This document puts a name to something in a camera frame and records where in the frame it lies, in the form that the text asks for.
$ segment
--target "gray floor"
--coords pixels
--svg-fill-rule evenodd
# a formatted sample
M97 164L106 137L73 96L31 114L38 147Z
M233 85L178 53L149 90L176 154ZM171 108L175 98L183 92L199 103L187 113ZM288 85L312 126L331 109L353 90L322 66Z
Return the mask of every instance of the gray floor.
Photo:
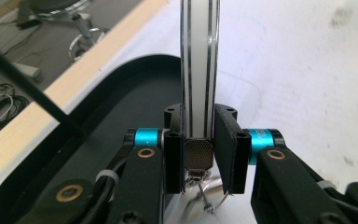
M91 15L94 27L110 29L139 2L140 0L95 0L82 12ZM13 9L0 22L14 21L16 18L17 9ZM0 51L6 52L32 32L34 33L26 44L12 50L7 58L14 63L40 68L41 77L34 84L43 91L72 65L67 51L79 32L72 21L43 21L40 28L22 31L15 24L3 25L0 26Z

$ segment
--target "black pole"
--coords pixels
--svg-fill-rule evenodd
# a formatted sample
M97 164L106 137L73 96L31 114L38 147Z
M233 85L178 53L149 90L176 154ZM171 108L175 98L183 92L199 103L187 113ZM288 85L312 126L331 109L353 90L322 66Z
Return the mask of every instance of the black pole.
M0 54L0 70L13 83L25 91L40 106L42 106L53 118L63 125L69 132L83 136L84 132L80 126L63 113L42 91L35 87L12 63Z

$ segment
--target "cable tie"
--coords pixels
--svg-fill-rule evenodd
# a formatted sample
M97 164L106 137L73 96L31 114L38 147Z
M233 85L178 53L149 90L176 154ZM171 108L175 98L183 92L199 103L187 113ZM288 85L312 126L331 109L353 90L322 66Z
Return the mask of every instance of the cable tie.
M101 176L107 176L112 178L113 180L115 180L116 185L118 184L118 180L120 179L120 177L118 177L118 174L113 170L101 170L101 172L97 174L97 178L95 179L95 182L97 182Z
M336 185L333 184L330 180L321 180L317 183L321 189L336 189Z

